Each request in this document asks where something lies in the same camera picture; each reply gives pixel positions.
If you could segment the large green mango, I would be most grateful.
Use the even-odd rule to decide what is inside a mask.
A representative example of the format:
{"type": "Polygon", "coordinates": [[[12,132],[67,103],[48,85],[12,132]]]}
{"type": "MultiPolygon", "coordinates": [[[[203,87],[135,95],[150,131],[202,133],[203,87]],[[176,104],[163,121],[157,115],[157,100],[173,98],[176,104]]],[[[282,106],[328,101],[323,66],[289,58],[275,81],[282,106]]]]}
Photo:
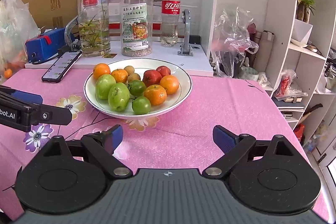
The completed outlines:
{"type": "Polygon", "coordinates": [[[108,104],[113,111],[122,112],[130,100],[130,92],[124,83],[112,85],[108,94],[108,104]]]}

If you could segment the glass vase with plant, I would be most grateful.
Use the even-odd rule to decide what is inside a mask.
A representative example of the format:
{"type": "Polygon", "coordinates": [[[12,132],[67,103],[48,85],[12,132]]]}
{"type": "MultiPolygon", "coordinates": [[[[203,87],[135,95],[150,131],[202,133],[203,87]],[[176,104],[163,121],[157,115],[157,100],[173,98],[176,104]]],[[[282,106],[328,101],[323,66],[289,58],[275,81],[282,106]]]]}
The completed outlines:
{"type": "Polygon", "coordinates": [[[83,6],[83,0],[79,0],[78,13],[83,55],[94,57],[107,53],[110,50],[108,0],[98,0],[92,6],[83,6]]]}

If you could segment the orange mandarin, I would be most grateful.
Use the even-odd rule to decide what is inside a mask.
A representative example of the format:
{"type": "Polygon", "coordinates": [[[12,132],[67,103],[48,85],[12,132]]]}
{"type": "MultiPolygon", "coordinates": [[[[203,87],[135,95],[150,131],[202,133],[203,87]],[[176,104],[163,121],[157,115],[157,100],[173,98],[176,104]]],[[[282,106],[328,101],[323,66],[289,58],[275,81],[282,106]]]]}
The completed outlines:
{"type": "Polygon", "coordinates": [[[165,89],[167,95],[173,95],[179,89],[179,80],[173,75],[162,77],[159,84],[165,89]]]}
{"type": "Polygon", "coordinates": [[[115,69],[110,73],[114,77],[116,83],[127,83],[128,73],[125,69],[115,69]]]}
{"type": "Polygon", "coordinates": [[[150,85],[143,93],[152,106],[159,106],[167,99],[166,90],[161,85],[150,85]]]}
{"type": "Polygon", "coordinates": [[[110,67],[108,64],[100,63],[97,64],[93,69],[93,78],[94,80],[98,80],[102,75],[109,75],[110,74],[110,67]]]}

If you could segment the small green tomato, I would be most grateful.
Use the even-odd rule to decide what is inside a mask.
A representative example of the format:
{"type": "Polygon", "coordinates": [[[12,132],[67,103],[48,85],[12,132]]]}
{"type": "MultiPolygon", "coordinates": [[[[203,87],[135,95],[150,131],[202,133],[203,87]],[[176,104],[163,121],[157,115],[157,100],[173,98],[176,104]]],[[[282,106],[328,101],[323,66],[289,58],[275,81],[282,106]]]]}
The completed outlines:
{"type": "Polygon", "coordinates": [[[140,96],[132,101],[131,107],[135,115],[143,115],[150,112],[151,103],[146,97],[140,96]]]}

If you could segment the black smartphone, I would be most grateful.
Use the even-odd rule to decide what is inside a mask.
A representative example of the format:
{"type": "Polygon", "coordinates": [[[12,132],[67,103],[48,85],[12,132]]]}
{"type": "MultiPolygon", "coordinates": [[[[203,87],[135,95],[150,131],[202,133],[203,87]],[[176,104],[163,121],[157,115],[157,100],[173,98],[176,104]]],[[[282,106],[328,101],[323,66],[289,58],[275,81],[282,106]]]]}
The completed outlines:
{"type": "Polygon", "coordinates": [[[42,81],[59,83],[81,56],[82,51],[63,53],[42,76],[42,81]]]}

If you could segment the white shelf unit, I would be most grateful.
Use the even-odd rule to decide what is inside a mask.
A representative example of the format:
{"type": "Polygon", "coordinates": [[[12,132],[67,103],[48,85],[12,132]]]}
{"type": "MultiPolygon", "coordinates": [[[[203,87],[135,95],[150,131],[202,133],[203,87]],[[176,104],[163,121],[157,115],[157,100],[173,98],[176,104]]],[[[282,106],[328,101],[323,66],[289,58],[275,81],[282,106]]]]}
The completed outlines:
{"type": "Polygon", "coordinates": [[[313,28],[309,38],[318,49],[315,53],[291,42],[291,36],[297,30],[297,0],[202,0],[199,33],[206,54],[211,50],[216,16],[230,4],[249,11],[259,31],[266,30],[274,34],[272,52],[266,66],[271,86],[276,88],[282,70],[291,68],[297,74],[299,87],[308,94],[303,99],[304,106],[322,104],[322,108],[313,111],[303,121],[305,137],[310,138],[334,100],[331,94],[317,94],[315,89],[322,76],[330,47],[335,42],[335,0],[315,0],[315,10],[310,16],[313,28]]]}

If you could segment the smaller green mango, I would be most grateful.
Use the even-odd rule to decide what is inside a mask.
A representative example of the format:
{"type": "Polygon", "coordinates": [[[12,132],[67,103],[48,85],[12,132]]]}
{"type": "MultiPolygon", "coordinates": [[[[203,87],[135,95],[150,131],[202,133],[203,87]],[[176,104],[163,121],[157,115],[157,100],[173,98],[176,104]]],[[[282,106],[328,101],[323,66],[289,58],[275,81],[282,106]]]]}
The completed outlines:
{"type": "Polygon", "coordinates": [[[109,91],[115,83],[116,80],[110,74],[100,76],[95,86],[96,97],[100,100],[107,100],[109,91]]]}

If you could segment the white ceramic plate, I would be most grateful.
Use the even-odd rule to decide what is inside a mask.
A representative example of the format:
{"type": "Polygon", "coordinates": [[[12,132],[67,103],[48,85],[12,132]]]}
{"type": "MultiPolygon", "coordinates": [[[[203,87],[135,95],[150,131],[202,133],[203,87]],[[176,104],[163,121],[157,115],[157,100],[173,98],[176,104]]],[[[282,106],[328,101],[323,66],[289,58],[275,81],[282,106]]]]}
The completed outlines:
{"type": "Polygon", "coordinates": [[[181,67],[140,58],[97,65],[84,83],[84,95],[110,117],[145,119],[174,110],[192,88],[191,76],[181,67]]]}

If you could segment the clear plastic fruit bag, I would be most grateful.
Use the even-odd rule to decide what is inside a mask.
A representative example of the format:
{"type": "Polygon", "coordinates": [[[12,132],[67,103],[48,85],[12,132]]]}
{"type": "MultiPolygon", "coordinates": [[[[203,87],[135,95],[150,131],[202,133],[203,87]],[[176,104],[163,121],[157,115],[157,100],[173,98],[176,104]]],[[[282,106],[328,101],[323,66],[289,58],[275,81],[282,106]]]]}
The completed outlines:
{"type": "Polygon", "coordinates": [[[28,61],[25,43],[40,30],[21,0],[1,0],[1,82],[5,82],[28,61]]]}

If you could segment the crumpled clear plastic bag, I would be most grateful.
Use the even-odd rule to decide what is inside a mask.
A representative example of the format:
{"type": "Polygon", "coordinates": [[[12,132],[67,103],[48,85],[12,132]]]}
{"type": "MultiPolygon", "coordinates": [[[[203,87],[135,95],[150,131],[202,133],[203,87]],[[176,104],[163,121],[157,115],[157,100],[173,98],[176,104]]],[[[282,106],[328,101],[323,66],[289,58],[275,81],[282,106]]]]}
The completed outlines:
{"type": "Polygon", "coordinates": [[[211,57],[219,77],[236,78],[246,54],[255,54],[259,45],[250,38],[251,13],[236,5],[228,5],[215,19],[211,57]]]}

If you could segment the grey bracket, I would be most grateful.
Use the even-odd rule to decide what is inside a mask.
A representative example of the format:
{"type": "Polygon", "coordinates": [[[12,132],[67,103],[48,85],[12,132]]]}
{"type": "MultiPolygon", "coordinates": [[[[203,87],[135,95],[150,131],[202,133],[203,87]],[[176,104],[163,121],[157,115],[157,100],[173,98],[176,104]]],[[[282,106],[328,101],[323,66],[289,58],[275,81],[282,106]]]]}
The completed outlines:
{"type": "Polygon", "coordinates": [[[183,44],[180,46],[178,55],[181,56],[193,56],[192,47],[190,46],[190,11],[185,9],[182,14],[182,20],[184,24],[184,39],[183,44]]]}
{"type": "Polygon", "coordinates": [[[66,25],[64,29],[65,45],[61,46],[61,48],[58,49],[59,57],[62,56],[66,52],[81,51],[81,42],[78,39],[75,39],[74,34],[72,34],[72,30],[77,26],[78,26],[78,16],[74,17],[66,25]]]}

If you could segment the red tomato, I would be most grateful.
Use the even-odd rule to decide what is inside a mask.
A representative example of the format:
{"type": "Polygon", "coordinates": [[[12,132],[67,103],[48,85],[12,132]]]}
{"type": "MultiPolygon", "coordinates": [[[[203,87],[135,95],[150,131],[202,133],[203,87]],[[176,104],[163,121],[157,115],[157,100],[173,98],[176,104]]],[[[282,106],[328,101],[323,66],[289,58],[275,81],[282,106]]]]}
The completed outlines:
{"type": "Polygon", "coordinates": [[[147,70],[143,74],[143,83],[146,87],[158,85],[162,79],[162,75],[156,70],[147,70]]]}
{"type": "Polygon", "coordinates": [[[156,71],[162,76],[162,77],[165,77],[165,76],[168,76],[168,75],[171,75],[171,70],[170,68],[166,67],[166,66],[160,66],[160,67],[157,67],[156,71]]]}

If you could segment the green tomato with stem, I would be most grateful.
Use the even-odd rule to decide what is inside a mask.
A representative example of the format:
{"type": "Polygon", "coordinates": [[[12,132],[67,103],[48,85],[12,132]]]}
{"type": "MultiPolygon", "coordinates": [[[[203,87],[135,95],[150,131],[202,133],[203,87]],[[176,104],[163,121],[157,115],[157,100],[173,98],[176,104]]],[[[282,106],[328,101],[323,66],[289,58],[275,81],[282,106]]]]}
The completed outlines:
{"type": "Polygon", "coordinates": [[[145,83],[141,80],[134,80],[131,83],[128,83],[129,92],[134,97],[142,96],[146,88],[145,83]]]}

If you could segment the grey bracket left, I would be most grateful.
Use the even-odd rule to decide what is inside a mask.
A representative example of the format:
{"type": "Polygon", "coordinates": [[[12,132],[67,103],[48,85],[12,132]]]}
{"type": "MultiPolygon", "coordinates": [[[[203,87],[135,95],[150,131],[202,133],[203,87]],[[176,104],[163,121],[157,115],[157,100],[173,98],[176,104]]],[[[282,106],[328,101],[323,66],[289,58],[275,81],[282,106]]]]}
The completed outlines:
{"type": "Polygon", "coordinates": [[[72,34],[72,30],[77,26],[78,26],[78,16],[74,17],[66,25],[64,29],[65,45],[61,46],[61,48],[58,49],[59,57],[62,56],[66,52],[81,51],[81,42],[78,39],[75,39],[74,34],[72,34]]]}

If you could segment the cola bottle red cap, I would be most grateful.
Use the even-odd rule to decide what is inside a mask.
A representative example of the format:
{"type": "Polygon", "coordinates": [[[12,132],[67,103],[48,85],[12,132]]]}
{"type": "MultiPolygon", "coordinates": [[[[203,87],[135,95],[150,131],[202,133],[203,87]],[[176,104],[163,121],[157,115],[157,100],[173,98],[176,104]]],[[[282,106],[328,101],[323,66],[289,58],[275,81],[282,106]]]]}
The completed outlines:
{"type": "Polygon", "coordinates": [[[180,0],[161,1],[161,44],[163,46],[174,46],[178,42],[180,5],[180,0]]]}

